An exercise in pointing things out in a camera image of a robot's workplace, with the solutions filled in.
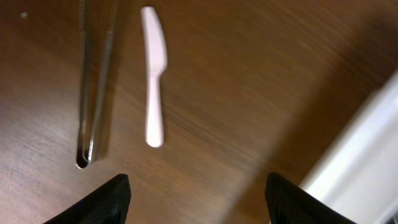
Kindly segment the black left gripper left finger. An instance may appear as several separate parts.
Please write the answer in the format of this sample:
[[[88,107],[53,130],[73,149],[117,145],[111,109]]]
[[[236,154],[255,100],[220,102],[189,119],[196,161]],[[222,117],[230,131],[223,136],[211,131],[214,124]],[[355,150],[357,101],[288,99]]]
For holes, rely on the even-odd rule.
[[[47,224],[125,224],[131,187],[126,174],[118,174]]]

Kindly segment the long steel tongs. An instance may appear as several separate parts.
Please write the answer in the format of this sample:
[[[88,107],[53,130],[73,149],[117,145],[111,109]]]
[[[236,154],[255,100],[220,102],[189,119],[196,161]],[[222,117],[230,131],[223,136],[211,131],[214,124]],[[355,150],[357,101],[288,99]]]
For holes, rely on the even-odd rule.
[[[109,12],[106,40],[100,63],[99,74],[93,80],[91,53],[93,31],[91,22],[91,1],[80,0],[81,37],[81,85],[78,117],[78,137],[75,165],[78,169],[88,168],[96,159],[103,123],[103,110],[114,43],[114,30],[119,2],[113,1]]]

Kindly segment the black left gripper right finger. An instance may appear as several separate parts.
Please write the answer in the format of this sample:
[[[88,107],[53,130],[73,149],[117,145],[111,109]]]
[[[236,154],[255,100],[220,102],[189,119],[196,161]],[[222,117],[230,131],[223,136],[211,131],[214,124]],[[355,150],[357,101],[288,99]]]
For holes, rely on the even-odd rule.
[[[272,224],[352,223],[276,172],[267,176],[265,199]]]

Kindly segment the pale pink plastic knife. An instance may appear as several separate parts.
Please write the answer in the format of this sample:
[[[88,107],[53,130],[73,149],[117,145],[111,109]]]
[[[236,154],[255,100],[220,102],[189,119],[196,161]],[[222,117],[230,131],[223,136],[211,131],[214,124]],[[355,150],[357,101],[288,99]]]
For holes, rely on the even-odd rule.
[[[141,18],[147,74],[146,143],[151,147],[160,147],[164,143],[160,78],[168,64],[167,47],[155,9],[152,6],[143,7]]]

